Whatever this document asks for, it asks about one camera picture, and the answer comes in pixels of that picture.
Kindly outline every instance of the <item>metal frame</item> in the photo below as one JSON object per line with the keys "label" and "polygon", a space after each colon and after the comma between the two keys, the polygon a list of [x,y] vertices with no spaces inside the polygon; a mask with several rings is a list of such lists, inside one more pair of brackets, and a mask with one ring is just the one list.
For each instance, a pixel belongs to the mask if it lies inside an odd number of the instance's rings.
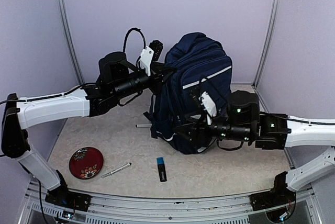
{"label": "metal frame", "polygon": [[[42,188],[42,198],[47,190]],[[92,196],[88,212],[76,211],[72,223],[94,224],[142,224],[142,223],[188,223],[188,224],[233,224],[249,223],[249,216],[261,211],[252,211],[249,195],[239,194],[223,197],[192,199],[134,198],[90,193]],[[41,211],[39,185],[32,181],[26,192],[24,208],[19,224],[26,224],[31,211]],[[320,209],[310,187],[297,193],[297,202],[306,201],[313,224],[322,224]],[[46,215],[56,216],[69,209],[54,206],[43,201]]]}
{"label": "metal frame", "polygon": [[267,55],[269,53],[269,48],[270,48],[272,35],[273,35],[273,31],[274,31],[274,26],[275,26],[275,22],[276,22],[279,2],[280,2],[280,0],[272,0],[271,16],[270,16],[269,25],[267,27],[267,32],[266,32],[265,42],[264,42],[264,46],[263,46],[263,51],[262,51],[260,63],[258,65],[258,69],[257,69],[257,72],[256,72],[256,76],[255,76],[255,79],[254,79],[253,84],[252,84],[255,88],[257,88],[259,83],[260,83],[260,80],[262,78],[262,74],[263,74],[263,71],[264,71],[264,67],[265,67],[265,64],[266,64]]}
{"label": "metal frame", "polygon": [[71,57],[71,62],[72,62],[72,66],[75,72],[75,76],[77,78],[77,81],[79,84],[84,84],[84,77],[82,74],[82,71],[80,69],[80,65],[74,50],[74,46],[73,46],[73,41],[72,41],[72,37],[71,37],[71,33],[70,33],[70,26],[69,26],[69,22],[68,22],[68,17],[66,16],[66,9],[65,9],[65,1],[64,0],[58,0],[58,6],[59,6],[59,11],[61,13],[61,19],[62,19],[62,25],[63,25],[63,29],[64,29],[64,33],[65,33],[65,37],[66,37],[66,42],[68,44],[68,49],[70,52],[70,57]]}

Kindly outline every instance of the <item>marker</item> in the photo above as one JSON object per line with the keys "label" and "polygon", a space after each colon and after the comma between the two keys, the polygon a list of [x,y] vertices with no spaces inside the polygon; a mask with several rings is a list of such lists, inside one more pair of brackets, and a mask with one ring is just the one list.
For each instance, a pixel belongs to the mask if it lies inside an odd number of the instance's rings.
{"label": "marker", "polygon": [[127,167],[130,167],[130,166],[131,166],[131,163],[127,163],[127,164],[125,164],[125,165],[123,165],[123,166],[121,166],[121,167],[119,167],[119,168],[117,168],[117,169],[115,169],[115,170],[113,170],[113,171],[111,171],[109,173],[104,174],[103,176],[101,176],[101,178],[110,177],[113,174],[115,174],[115,173],[117,173],[119,171],[122,171],[123,169],[126,169]]}
{"label": "marker", "polygon": [[163,157],[157,158],[157,167],[158,167],[159,179],[161,180],[161,182],[167,181]]}

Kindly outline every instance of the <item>backpack strap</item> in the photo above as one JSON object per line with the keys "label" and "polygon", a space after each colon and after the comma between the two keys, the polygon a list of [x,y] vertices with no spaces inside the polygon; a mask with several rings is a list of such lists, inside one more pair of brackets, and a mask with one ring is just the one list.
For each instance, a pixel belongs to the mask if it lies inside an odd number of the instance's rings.
{"label": "backpack strap", "polygon": [[216,139],[212,139],[212,140],[211,140],[211,143],[208,145],[208,147],[201,147],[201,148],[199,148],[199,149],[197,150],[197,153],[203,153],[203,152],[205,152],[208,148],[211,147],[212,144],[214,144],[215,140],[216,140]]}
{"label": "backpack strap", "polygon": [[155,118],[153,116],[153,105],[154,105],[153,97],[154,97],[154,95],[151,96],[151,104],[150,104],[149,112],[146,111],[145,113],[143,113],[143,115],[151,122],[151,127],[150,127],[151,137],[156,139],[157,138],[157,130],[156,130],[156,121],[155,121]]}

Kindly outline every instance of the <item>beige floor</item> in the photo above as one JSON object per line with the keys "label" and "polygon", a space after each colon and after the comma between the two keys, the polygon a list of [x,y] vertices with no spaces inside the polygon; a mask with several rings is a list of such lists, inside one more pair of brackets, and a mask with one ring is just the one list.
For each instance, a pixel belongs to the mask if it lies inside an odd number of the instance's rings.
{"label": "beige floor", "polygon": [[[233,85],[232,90],[248,85]],[[274,176],[289,169],[283,151],[265,151],[244,145],[227,152],[213,145],[206,153],[182,155],[162,140],[152,139],[142,113],[149,108],[150,92],[125,107],[115,107],[95,118],[70,118],[53,149],[49,162],[64,176],[69,188],[90,192],[150,197],[193,198],[223,196],[269,189]],[[237,142],[226,141],[231,147]],[[69,171],[73,152],[96,147],[104,156],[100,174],[90,180],[79,180]],[[157,157],[164,157],[167,182],[161,183]],[[102,179],[100,175],[127,162],[132,166]]]}

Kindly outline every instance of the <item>white pen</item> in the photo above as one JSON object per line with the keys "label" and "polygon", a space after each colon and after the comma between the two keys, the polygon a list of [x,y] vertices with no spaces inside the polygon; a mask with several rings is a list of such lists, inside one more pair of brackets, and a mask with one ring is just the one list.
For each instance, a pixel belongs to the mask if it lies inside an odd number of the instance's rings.
{"label": "white pen", "polygon": [[125,168],[127,168],[127,167],[130,167],[130,166],[131,166],[131,163],[127,163],[127,164],[125,164],[125,165],[123,165],[123,166],[121,166],[121,167],[119,167],[119,168],[117,168],[117,169],[115,169],[115,170],[113,170],[113,171],[111,171],[111,172],[109,172],[109,173],[104,174],[103,176],[101,176],[101,178],[107,178],[107,177],[110,177],[110,176],[112,176],[114,173],[117,173],[117,172],[119,172],[119,171],[122,171],[123,169],[125,169]]}

